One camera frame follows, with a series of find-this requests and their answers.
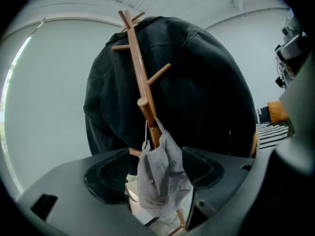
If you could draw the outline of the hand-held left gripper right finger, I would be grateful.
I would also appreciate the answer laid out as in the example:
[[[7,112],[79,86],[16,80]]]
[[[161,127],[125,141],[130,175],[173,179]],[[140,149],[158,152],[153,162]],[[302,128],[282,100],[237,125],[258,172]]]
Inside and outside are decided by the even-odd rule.
[[[194,189],[209,189],[224,175],[224,167],[210,157],[210,152],[182,147],[183,167]]]

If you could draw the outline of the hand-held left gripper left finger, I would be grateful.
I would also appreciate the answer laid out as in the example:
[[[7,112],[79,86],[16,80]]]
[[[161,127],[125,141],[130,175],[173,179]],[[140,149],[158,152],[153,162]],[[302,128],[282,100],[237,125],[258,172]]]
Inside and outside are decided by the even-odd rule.
[[[113,154],[88,168],[84,175],[87,190],[105,204],[124,204],[126,177],[130,169],[129,149],[112,151]]]

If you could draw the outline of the grey cap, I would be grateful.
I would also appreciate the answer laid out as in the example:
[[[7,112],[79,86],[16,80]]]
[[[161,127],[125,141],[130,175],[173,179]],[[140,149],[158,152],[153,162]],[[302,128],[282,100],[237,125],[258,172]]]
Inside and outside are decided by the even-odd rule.
[[[155,119],[162,135],[152,149],[146,140],[137,166],[140,206],[153,217],[169,216],[178,210],[191,192],[192,184],[183,167],[182,150],[171,134]]]

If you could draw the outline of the wooden coat rack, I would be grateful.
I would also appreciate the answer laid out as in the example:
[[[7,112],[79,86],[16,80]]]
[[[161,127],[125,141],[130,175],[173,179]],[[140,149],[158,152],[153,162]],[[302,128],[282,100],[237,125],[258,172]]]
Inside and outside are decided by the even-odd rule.
[[[170,68],[171,65],[169,63],[166,64],[154,76],[148,78],[142,54],[140,51],[139,43],[137,40],[136,32],[134,29],[134,22],[139,17],[141,17],[143,13],[138,14],[134,18],[131,17],[130,12],[128,10],[125,11],[120,10],[118,14],[125,25],[128,37],[128,44],[114,46],[112,47],[112,50],[113,51],[130,50],[136,81],[140,93],[140,98],[137,100],[137,105],[146,120],[145,133],[151,136],[150,140],[145,139],[145,141],[148,140],[150,142],[151,148],[155,149],[159,146],[159,139],[162,135],[162,132],[160,131],[158,124],[155,121],[155,119],[158,117],[151,92],[151,84],[155,82],[159,77],[161,77],[161,75],[163,75]],[[130,149],[130,154],[137,155],[138,157],[140,157],[141,152],[142,148],[141,150],[136,150],[133,148]],[[179,231],[184,231],[186,229],[186,220],[181,211],[181,207],[174,213],[177,214],[180,224],[178,228],[172,231],[168,236],[173,236],[175,233]]]

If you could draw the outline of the black jacket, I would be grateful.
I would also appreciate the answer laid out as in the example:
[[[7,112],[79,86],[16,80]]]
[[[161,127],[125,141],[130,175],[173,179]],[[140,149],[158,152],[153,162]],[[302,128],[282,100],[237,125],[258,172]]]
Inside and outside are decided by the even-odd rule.
[[[146,74],[170,64],[151,86],[157,117],[180,147],[250,157],[255,109],[250,89],[228,50],[205,29],[175,17],[148,17],[135,27]],[[116,33],[95,58],[84,113],[92,155],[141,149],[145,118],[128,42]]]

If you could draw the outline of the orange cushion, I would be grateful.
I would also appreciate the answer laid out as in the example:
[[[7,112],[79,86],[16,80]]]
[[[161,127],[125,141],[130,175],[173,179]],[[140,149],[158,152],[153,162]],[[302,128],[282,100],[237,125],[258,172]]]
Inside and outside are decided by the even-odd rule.
[[[270,121],[272,123],[277,123],[289,119],[288,114],[284,110],[284,107],[279,100],[268,102],[267,106],[269,110]]]

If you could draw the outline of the grey round appliance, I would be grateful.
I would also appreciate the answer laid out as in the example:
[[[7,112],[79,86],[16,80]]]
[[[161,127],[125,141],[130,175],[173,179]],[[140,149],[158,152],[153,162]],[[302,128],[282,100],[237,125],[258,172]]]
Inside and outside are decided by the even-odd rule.
[[[278,59],[286,64],[288,61],[301,57],[309,51],[309,38],[304,32],[292,36],[283,45],[279,45],[275,49],[275,54]]]

